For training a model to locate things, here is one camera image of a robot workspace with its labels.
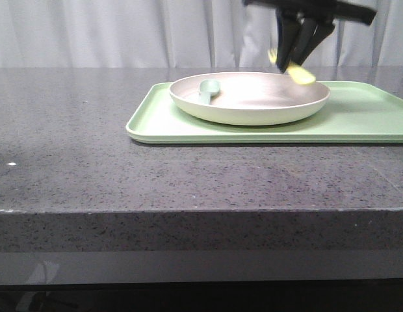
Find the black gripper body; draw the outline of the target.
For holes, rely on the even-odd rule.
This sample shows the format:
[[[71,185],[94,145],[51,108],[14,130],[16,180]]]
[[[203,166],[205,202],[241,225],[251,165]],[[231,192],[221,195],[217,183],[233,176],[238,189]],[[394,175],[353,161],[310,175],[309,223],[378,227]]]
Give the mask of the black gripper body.
[[[376,16],[375,9],[346,1],[263,0],[243,1],[242,4],[268,6],[288,15],[300,15],[317,21],[339,18],[370,25]]]

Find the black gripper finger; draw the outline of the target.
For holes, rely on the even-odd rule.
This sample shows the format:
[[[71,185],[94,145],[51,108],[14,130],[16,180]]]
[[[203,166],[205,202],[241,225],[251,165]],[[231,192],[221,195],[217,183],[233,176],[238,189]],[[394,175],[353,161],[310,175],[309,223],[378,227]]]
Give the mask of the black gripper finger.
[[[313,50],[334,31],[334,28],[332,19],[305,18],[294,49],[294,62],[302,65]]]
[[[296,43],[301,24],[297,11],[277,11],[278,47],[276,65],[281,73],[287,70],[293,46]]]

